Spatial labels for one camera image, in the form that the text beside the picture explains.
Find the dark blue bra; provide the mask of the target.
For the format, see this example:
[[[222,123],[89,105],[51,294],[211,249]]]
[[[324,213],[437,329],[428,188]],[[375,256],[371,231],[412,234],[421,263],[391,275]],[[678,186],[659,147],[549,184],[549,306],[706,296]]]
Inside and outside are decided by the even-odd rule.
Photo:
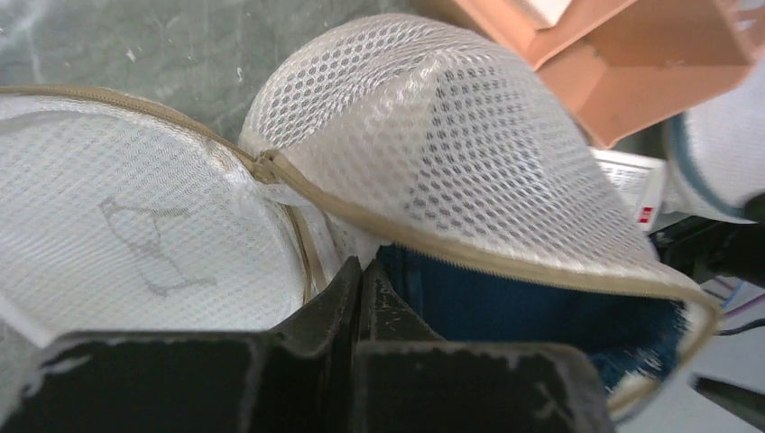
[[[376,258],[395,292],[447,340],[571,345],[607,392],[629,374],[663,381],[679,365],[681,302],[514,281],[393,245]]]

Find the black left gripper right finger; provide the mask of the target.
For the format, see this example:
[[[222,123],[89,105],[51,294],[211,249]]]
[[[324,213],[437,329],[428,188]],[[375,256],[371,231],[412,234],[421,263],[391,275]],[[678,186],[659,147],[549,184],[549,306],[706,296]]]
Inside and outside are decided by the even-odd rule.
[[[370,263],[353,361],[355,432],[613,432],[603,384],[567,345],[448,342]]]

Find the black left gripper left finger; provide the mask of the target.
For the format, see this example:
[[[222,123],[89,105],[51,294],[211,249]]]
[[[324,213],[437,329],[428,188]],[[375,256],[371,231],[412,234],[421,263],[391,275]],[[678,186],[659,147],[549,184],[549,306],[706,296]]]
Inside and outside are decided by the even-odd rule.
[[[4,432],[345,432],[362,269],[260,332],[79,332],[43,352]]]

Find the white mesh laundry bag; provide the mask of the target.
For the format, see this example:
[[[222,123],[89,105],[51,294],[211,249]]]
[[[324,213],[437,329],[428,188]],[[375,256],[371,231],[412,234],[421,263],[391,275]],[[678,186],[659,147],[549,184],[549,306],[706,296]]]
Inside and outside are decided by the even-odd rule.
[[[109,88],[3,88],[1,319],[38,346],[76,330],[261,330],[343,259],[397,244],[681,302],[680,366],[720,310],[658,260],[591,150],[515,53],[406,14],[293,53],[238,143]]]

